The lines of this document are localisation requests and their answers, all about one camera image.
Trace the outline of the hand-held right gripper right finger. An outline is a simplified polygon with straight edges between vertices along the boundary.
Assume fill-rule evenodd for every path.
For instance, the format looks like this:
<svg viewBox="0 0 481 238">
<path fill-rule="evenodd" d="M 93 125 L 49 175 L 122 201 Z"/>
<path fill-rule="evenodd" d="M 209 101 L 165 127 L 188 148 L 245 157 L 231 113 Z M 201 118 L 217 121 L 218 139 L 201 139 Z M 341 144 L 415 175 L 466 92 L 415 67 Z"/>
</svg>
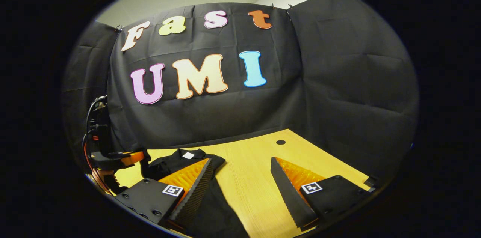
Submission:
<svg viewBox="0 0 481 238">
<path fill-rule="evenodd" d="M 334 224 L 372 195 L 342 175 L 324 178 L 279 157 L 271 158 L 270 173 L 301 230 Z"/>
</svg>

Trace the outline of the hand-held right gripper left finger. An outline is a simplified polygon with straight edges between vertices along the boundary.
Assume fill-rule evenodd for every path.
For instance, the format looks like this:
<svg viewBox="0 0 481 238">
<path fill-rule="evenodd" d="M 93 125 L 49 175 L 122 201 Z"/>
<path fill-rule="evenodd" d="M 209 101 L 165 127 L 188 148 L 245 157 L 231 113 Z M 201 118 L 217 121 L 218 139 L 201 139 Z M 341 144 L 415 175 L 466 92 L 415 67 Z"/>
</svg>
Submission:
<svg viewBox="0 0 481 238">
<path fill-rule="evenodd" d="M 153 224 L 182 230 L 194 220 L 212 176 L 212 159 L 206 158 L 160 180 L 143 178 L 114 198 Z"/>
</svg>

